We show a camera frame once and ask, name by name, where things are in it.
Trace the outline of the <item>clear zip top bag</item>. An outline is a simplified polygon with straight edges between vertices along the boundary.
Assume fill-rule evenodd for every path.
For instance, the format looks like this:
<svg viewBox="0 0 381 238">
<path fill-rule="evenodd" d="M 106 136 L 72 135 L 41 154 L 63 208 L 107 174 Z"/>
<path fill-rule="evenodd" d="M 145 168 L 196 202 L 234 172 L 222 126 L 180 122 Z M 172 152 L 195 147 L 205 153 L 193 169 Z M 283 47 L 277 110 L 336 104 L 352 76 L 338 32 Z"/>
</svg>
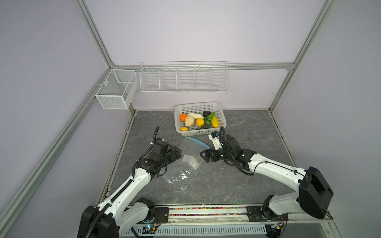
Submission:
<svg viewBox="0 0 381 238">
<path fill-rule="evenodd" d="M 210 146 L 197 139 L 185 137 L 178 148 L 181 150 L 181 157 L 168 165 L 168 170 L 163 179 L 165 182 L 184 191 L 194 180 L 205 162 L 200 153 L 210 149 Z"/>
</svg>

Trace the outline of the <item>yellow red toy peach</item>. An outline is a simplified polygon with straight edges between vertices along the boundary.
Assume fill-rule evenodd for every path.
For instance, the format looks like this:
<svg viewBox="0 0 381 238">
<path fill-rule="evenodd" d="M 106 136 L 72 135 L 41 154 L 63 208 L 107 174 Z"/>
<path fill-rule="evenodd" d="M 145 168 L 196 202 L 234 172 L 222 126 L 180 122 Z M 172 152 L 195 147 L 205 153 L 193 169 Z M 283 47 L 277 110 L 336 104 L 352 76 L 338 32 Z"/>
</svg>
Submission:
<svg viewBox="0 0 381 238">
<path fill-rule="evenodd" d="M 205 125 L 204 119 L 197 119 L 195 123 L 198 127 Z"/>
</svg>

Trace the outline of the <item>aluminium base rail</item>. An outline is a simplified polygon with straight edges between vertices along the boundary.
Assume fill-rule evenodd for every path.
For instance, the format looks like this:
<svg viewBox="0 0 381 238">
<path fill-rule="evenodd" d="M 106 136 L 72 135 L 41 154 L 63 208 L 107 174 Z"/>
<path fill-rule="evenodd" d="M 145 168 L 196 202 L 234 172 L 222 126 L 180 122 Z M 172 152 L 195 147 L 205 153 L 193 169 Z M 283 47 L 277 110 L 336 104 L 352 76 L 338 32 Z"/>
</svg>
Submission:
<svg viewBox="0 0 381 238">
<path fill-rule="evenodd" d="M 234 235 L 284 238 L 286 231 L 315 229 L 318 236 L 336 238 L 330 217 L 313 218 L 306 213 L 287 213 L 266 220 L 259 204 L 158 206 L 152 221 L 141 221 L 122 237 L 230 237 Z"/>
</svg>

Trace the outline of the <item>green toy leaf vegetable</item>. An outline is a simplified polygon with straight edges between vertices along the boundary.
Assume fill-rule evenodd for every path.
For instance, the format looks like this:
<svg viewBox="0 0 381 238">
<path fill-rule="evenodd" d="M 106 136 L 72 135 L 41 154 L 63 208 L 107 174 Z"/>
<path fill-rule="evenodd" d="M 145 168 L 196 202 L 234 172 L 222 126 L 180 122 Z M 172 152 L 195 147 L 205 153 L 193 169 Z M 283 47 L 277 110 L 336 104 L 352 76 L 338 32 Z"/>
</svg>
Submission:
<svg viewBox="0 0 381 238">
<path fill-rule="evenodd" d="M 215 116 L 215 112 L 211 113 L 208 117 L 204 118 L 206 125 L 211 125 L 211 119 Z"/>
</svg>

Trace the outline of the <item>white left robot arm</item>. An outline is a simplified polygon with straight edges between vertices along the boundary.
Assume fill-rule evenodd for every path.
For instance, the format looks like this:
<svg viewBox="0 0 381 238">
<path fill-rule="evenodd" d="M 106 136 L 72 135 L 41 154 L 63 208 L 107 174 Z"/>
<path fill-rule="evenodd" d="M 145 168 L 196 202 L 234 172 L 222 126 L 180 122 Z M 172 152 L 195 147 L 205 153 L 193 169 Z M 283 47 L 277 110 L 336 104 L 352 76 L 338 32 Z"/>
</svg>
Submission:
<svg viewBox="0 0 381 238">
<path fill-rule="evenodd" d="M 128 206 L 146 185 L 163 176 L 168 165 L 182 156 L 178 147 L 158 138 L 159 129 L 156 127 L 148 150 L 134 162 L 127 180 L 103 202 L 83 211 L 77 237 L 119 238 L 139 222 L 154 221 L 153 201 L 140 198 L 131 208 Z"/>
</svg>

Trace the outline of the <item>beige toy potato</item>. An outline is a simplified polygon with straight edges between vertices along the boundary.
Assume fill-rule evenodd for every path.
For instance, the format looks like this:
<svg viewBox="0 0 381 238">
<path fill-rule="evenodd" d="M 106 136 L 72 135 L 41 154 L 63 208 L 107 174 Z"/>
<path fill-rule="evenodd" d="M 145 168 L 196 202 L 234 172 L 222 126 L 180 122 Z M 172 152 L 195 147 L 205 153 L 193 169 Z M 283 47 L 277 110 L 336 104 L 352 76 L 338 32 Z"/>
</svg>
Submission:
<svg viewBox="0 0 381 238">
<path fill-rule="evenodd" d="M 192 125 L 194 124 L 194 121 L 195 121 L 194 117 L 192 117 L 192 116 L 187 116 L 187 117 L 185 118 L 185 120 L 184 120 L 185 127 L 190 127 L 190 126 L 192 126 Z"/>
</svg>

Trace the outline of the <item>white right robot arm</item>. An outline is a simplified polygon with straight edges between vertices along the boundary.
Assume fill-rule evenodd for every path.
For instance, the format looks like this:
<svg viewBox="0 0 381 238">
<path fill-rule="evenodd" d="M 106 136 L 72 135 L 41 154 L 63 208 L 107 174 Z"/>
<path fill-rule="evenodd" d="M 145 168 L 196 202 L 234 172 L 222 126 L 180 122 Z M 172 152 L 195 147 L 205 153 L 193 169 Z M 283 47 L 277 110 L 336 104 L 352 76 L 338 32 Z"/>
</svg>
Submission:
<svg viewBox="0 0 381 238">
<path fill-rule="evenodd" d="M 276 180 L 293 192 L 269 195 L 263 202 L 260 215 L 267 221 L 288 213 L 306 213 L 317 219 L 328 215 L 334 192 L 322 173 L 314 167 L 308 169 L 288 166 L 271 160 L 251 149 L 242 149 L 237 140 L 221 127 L 209 136 L 213 148 L 200 152 L 207 162 L 224 161 L 247 176 L 261 174 Z"/>
</svg>

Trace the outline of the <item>white mesh wall box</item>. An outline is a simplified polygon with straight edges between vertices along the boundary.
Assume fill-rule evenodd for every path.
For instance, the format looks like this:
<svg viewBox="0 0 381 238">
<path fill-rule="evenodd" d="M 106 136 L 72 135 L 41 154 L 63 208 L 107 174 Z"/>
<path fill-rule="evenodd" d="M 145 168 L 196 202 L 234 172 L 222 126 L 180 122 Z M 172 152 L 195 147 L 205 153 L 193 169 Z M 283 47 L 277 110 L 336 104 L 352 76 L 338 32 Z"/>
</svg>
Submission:
<svg viewBox="0 0 381 238">
<path fill-rule="evenodd" d="M 135 70 L 112 69 L 95 96 L 103 109 L 128 110 L 138 85 Z"/>
</svg>

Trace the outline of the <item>white toy cucumber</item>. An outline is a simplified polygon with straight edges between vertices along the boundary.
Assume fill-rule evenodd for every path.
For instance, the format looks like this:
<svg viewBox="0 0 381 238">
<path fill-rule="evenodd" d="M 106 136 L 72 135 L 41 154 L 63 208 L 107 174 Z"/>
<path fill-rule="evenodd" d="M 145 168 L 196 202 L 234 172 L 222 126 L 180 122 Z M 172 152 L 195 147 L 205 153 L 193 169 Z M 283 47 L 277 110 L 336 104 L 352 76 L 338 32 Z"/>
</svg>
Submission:
<svg viewBox="0 0 381 238">
<path fill-rule="evenodd" d="M 193 114 L 193 113 L 190 113 L 188 114 L 189 117 L 193 117 L 195 120 L 197 119 L 204 119 L 204 116 L 201 115 L 201 114 Z"/>
</svg>

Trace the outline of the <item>orange toy carrot piece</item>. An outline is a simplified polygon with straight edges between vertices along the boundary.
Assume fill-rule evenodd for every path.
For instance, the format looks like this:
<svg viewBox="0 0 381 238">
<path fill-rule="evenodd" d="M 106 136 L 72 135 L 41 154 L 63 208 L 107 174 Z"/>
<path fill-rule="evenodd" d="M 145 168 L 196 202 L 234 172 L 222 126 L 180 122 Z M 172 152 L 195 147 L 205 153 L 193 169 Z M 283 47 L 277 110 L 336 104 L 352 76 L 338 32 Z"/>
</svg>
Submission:
<svg viewBox="0 0 381 238">
<path fill-rule="evenodd" d="M 181 120 L 181 121 L 184 122 L 186 118 L 187 118 L 187 115 L 186 115 L 186 114 L 181 114 L 181 115 L 180 115 L 180 120 Z"/>
</svg>

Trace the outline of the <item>yellow toy corn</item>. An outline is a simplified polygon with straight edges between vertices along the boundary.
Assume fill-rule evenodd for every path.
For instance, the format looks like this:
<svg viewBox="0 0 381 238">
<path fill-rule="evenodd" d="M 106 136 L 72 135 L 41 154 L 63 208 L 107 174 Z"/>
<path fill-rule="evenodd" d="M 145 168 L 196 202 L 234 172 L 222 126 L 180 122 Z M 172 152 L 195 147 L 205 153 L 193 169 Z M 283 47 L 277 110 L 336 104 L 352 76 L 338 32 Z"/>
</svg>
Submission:
<svg viewBox="0 0 381 238">
<path fill-rule="evenodd" d="M 219 128 L 219 127 L 220 127 L 218 118 L 217 118 L 216 116 L 214 116 L 214 117 L 211 119 L 211 125 L 212 125 L 214 128 Z"/>
</svg>

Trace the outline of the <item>black toy avocado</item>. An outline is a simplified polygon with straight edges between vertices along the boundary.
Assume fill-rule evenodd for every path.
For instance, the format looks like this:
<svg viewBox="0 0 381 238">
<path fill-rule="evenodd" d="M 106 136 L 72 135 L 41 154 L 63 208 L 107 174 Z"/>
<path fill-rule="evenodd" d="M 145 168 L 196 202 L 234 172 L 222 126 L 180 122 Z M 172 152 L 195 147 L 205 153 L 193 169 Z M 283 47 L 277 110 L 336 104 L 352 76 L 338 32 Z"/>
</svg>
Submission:
<svg viewBox="0 0 381 238">
<path fill-rule="evenodd" d="M 204 112 L 202 113 L 202 115 L 203 115 L 204 118 L 206 118 L 206 117 L 208 117 L 209 115 L 211 115 L 211 112 L 210 112 L 210 111 L 204 111 Z"/>
</svg>

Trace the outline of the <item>white perforated plastic basket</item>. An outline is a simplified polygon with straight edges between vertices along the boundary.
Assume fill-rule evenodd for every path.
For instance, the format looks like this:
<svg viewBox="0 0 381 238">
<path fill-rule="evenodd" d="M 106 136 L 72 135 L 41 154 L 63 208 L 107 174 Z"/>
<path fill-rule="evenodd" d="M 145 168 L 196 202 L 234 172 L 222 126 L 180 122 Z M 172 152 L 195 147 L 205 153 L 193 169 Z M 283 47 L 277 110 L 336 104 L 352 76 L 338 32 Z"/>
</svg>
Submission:
<svg viewBox="0 0 381 238">
<path fill-rule="evenodd" d="M 176 131 L 182 136 L 210 134 L 227 126 L 222 107 L 217 102 L 178 105 L 174 117 Z"/>
</svg>

